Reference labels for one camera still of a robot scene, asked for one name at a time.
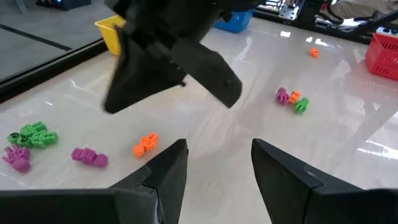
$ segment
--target glossy tile floor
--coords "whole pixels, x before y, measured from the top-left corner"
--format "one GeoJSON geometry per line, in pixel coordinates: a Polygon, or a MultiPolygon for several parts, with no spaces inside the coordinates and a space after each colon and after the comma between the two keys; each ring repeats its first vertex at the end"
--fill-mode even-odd
{"type": "Polygon", "coordinates": [[[254,19],[242,34],[213,29],[203,43],[219,51],[243,82],[226,109],[195,80],[116,115],[102,111],[115,58],[89,60],[0,105],[0,146],[26,123],[43,121],[60,142],[32,151],[32,170],[0,163],[0,189],[108,187],[178,138],[190,149],[180,223],[270,223],[252,170],[252,138],[359,187],[398,187],[398,83],[368,73],[367,46],[254,19]],[[307,55],[318,47],[319,59],[307,55]],[[310,99],[307,112],[279,106],[280,86],[310,99]],[[155,131],[158,150],[131,156],[155,131]],[[105,169],[70,159],[75,147],[109,156],[105,169]]]}

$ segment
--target black robotic claw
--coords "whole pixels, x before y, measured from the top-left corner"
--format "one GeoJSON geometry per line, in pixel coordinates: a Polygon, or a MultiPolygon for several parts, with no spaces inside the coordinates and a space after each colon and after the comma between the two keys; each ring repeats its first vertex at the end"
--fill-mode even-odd
{"type": "Polygon", "coordinates": [[[0,191],[0,223],[177,224],[187,157],[180,139],[108,189],[0,191]]]}
{"type": "Polygon", "coordinates": [[[273,224],[398,223],[397,190],[363,190],[261,139],[251,157],[273,224]]]}
{"type": "Polygon", "coordinates": [[[220,54],[199,43],[215,20],[245,11],[260,0],[105,0],[126,23],[116,28],[119,63],[104,107],[117,113],[183,83],[189,73],[228,108],[242,83],[220,54]]]}

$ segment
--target blue container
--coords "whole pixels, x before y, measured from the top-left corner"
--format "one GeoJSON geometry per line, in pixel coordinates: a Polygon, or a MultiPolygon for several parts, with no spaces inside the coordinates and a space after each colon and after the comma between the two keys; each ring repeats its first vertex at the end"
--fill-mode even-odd
{"type": "Polygon", "coordinates": [[[224,22],[221,19],[217,20],[214,27],[227,30],[233,33],[240,33],[248,26],[253,17],[254,9],[246,12],[232,12],[232,18],[229,22],[224,22]]]}

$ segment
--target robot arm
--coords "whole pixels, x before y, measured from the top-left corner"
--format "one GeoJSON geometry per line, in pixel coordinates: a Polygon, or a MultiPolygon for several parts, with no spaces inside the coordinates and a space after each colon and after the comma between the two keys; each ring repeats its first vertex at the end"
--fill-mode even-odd
{"type": "Polygon", "coordinates": [[[200,41],[214,21],[261,0],[105,0],[126,20],[116,27],[120,56],[104,108],[117,113],[176,85],[189,73],[228,108],[242,83],[222,56],[200,41]]]}

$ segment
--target gray floor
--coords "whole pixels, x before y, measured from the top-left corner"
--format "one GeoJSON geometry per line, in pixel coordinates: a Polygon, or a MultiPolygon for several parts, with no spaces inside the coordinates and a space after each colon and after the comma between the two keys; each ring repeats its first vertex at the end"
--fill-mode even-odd
{"type": "MultiPolygon", "coordinates": [[[[27,14],[19,12],[14,0],[1,0],[0,24],[70,48],[81,47],[101,38],[94,22],[113,15],[103,5],[103,0],[92,0],[92,5],[71,11],[36,6],[35,0],[24,2],[27,14]]],[[[64,52],[5,30],[1,30],[0,40],[0,80],[64,52]]]]}

